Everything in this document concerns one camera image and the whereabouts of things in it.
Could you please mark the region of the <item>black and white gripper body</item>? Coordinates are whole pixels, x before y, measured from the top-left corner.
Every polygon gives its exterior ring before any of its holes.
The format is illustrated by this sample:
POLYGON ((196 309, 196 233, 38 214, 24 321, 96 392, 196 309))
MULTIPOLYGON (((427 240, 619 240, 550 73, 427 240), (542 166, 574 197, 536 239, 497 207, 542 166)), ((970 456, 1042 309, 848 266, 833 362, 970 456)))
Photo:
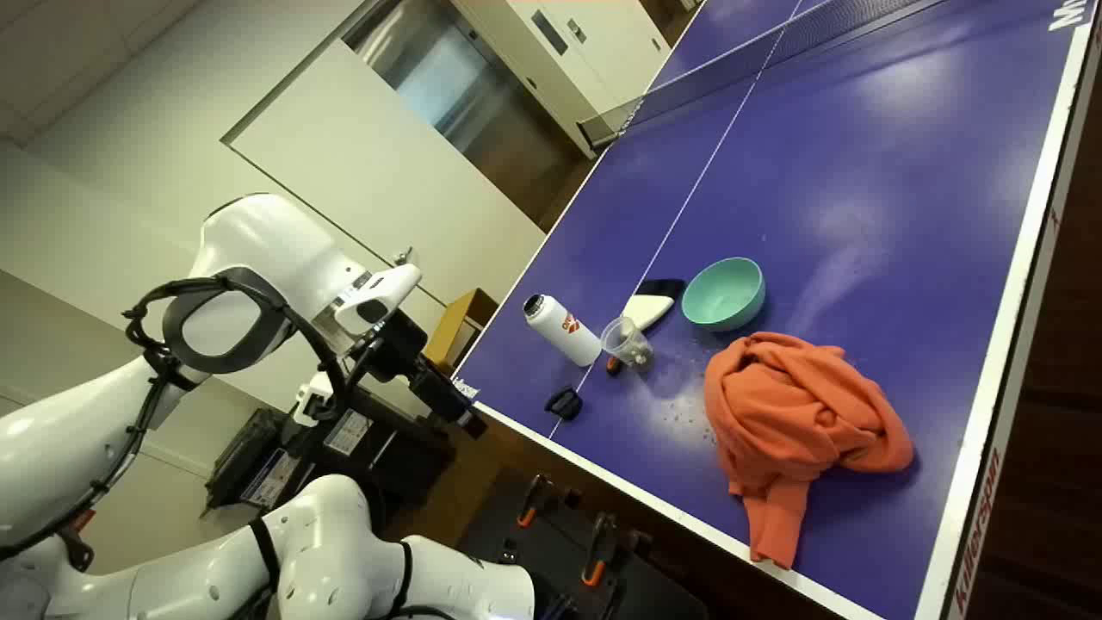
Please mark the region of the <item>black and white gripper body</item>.
POLYGON ((333 395, 349 402, 365 377, 378 382, 404 379, 437 419, 461 426, 470 438, 482 438, 485 419, 476 413, 476 400, 425 354, 427 335, 404 314, 404 301, 418 286, 419 269, 401 262, 352 279, 333 295, 333 321, 352 339, 352 370, 333 395))

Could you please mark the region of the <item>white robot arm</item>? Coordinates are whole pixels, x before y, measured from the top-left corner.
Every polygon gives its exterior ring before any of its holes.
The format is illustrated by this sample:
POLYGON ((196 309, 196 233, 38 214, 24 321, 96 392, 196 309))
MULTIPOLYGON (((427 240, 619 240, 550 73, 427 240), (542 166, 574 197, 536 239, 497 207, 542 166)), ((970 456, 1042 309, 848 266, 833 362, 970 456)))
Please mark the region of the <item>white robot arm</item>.
POLYGON ((66 527, 113 491, 147 430, 205 379, 293 339, 317 354, 325 425, 352 410, 365 377, 401 377, 432 413, 478 430, 478 402, 396 341, 418 283, 415 262, 352 262, 276 193, 217 207, 189 274, 151 291, 163 323, 127 314, 130 362, 0 419, 0 605, 15 620, 239 620, 256 605, 279 620, 535 620, 528 568, 419 534, 376 537, 349 476, 317 476, 251 523, 156 561, 106 577, 68 561, 66 527))

